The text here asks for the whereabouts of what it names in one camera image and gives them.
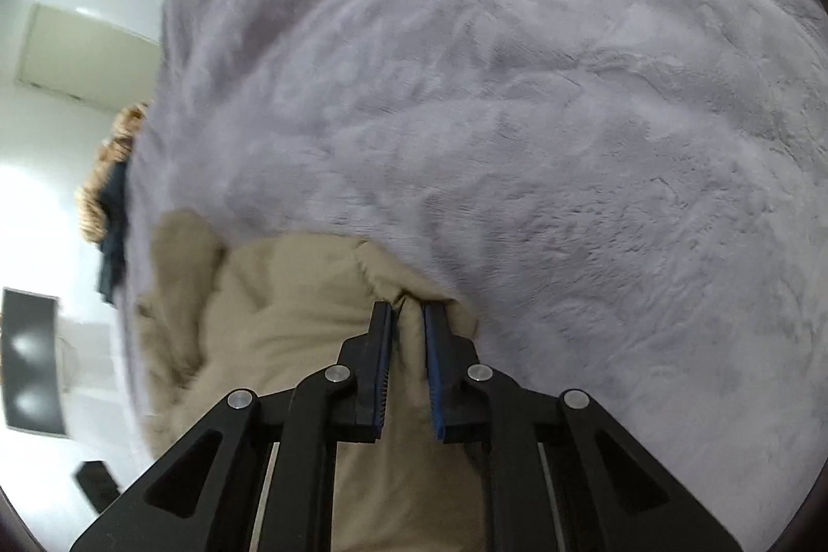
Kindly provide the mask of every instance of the black screen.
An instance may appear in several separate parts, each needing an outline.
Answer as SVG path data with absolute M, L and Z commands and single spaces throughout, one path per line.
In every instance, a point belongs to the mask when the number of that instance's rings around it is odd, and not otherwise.
M 55 358 L 57 301 L 3 289 L 0 352 L 6 425 L 66 435 Z

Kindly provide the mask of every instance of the bed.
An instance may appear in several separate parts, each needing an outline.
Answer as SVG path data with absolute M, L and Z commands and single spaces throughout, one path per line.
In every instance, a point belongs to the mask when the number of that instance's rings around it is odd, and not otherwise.
M 577 386 L 747 552 L 828 454 L 828 21 L 818 0 L 167 0 L 131 158 L 152 227 L 367 236 L 479 352 Z

